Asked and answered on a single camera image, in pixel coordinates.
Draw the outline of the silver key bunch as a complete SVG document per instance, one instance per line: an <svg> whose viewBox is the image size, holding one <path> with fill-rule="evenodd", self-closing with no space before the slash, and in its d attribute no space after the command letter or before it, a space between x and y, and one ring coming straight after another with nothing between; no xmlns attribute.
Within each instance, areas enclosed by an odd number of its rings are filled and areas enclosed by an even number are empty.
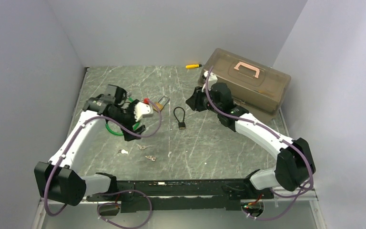
<svg viewBox="0 0 366 229"><path fill-rule="evenodd" d="M156 160L156 157L154 157L154 156L146 156L145 158L148 160L151 160L153 162Z"/></svg>

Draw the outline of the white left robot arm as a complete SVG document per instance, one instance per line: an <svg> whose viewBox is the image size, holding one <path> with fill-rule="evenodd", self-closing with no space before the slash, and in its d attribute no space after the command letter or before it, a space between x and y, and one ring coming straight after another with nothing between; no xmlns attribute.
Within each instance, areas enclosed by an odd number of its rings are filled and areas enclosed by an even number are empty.
<svg viewBox="0 0 366 229"><path fill-rule="evenodd" d="M127 107L127 92L116 85L108 85L104 93L89 98L80 118L60 149L48 160L38 162L34 175L40 196L45 202L57 201L76 206L84 197L100 194L112 200L118 194L117 178L107 173L82 177L78 174L91 143L108 121L122 126L125 141L139 139L145 127L134 129L141 119L151 117L153 109L139 100Z"/></svg>

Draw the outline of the brass padlock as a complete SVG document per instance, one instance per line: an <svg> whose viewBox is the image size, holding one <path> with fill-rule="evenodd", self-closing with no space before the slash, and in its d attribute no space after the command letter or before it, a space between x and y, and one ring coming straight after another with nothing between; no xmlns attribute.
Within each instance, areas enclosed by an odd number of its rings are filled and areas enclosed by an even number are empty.
<svg viewBox="0 0 366 229"><path fill-rule="evenodd" d="M166 95L162 96L157 102L154 103L153 110L155 112L162 111L164 107L169 103L170 98Z"/></svg>

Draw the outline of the small silver key pair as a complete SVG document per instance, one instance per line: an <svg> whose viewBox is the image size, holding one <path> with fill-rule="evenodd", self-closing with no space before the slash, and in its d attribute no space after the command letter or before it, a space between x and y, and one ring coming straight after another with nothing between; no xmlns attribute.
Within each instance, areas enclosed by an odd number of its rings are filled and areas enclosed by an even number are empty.
<svg viewBox="0 0 366 229"><path fill-rule="evenodd" d="M151 147L151 146L142 146L142 145L139 145L139 144L137 144L137 146L138 146L139 150L145 150L145 149Z"/></svg>

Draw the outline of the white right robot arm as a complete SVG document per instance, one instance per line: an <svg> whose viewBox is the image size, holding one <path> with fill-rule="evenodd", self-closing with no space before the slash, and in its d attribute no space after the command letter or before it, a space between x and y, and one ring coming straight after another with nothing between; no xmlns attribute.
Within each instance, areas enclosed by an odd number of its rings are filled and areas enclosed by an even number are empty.
<svg viewBox="0 0 366 229"><path fill-rule="evenodd" d="M306 181L313 186L316 168L308 142L303 138L294 140L260 122L248 110L234 103L226 84L215 83L210 90L195 87L185 103L193 111L216 113L223 126L250 138L276 160L272 168L254 171L248 176L243 187L249 198L257 197L267 188L283 187L294 191Z"/></svg>

